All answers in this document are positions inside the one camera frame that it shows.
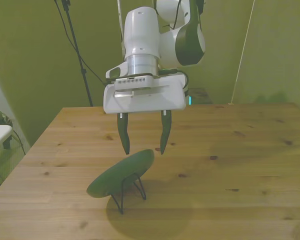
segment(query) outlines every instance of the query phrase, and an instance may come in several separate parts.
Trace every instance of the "wood grain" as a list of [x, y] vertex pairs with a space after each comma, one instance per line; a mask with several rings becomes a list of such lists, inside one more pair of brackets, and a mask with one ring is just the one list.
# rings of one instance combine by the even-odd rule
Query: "wood grain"
[[194, 105], [130, 114], [131, 153], [153, 149], [120, 215], [88, 185], [126, 157], [117, 118], [64, 108], [0, 187], [0, 240], [300, 240], [300, 110], [294, 104]]

